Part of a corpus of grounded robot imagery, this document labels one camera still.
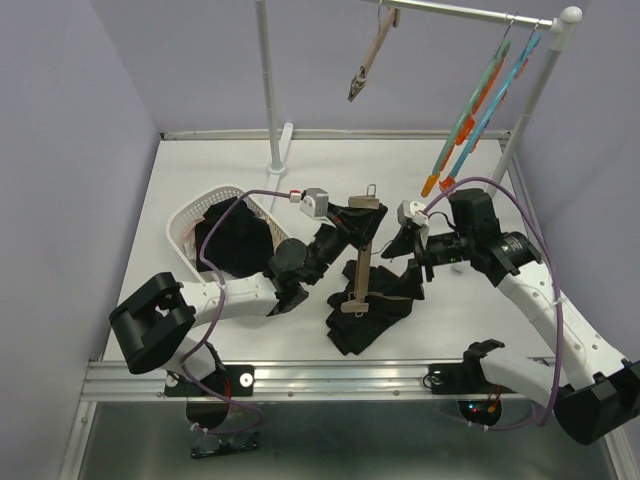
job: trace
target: crumpled black fabric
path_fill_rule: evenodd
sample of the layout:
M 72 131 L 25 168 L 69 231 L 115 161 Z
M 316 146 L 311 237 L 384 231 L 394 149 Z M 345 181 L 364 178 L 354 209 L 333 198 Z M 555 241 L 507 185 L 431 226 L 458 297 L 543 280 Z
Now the crumpled black fabric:
M 196 269 L 199 272 L 211 270 L 200 261 L 204 239 L 236 199 L 234 197 L 211 205 L 203 215 L 204 220 L 196 225 Z M 272 256 L 273 240 L 269 225 L 262 218 L 256 217 L 244 202 L 240 202 L 229 213 L 214 232 L 205 250 L 207 260 L 236 278 L 264 271 Z
M 395 295 L 399 280 L 397 275 L 382 266 L 372 267 L 369 271 L 370 294 L 366 297 L 369 303 L 367 313 L 356 317 L 353 313 L 340 311 L 340 305 L 349 300 L 349 292 L 353 292 L 355 287 L 355 260 L 349 260 L 342 271 L 349 280 L 344 291 L 334 293 L 327 299 L 327 303 L 334 309 L 326 321 L 330 328 L 327 336 L 343 355 L 362 353 L 389 327 L 408 316 L 413 307 L 411 299 L 382 296 Z

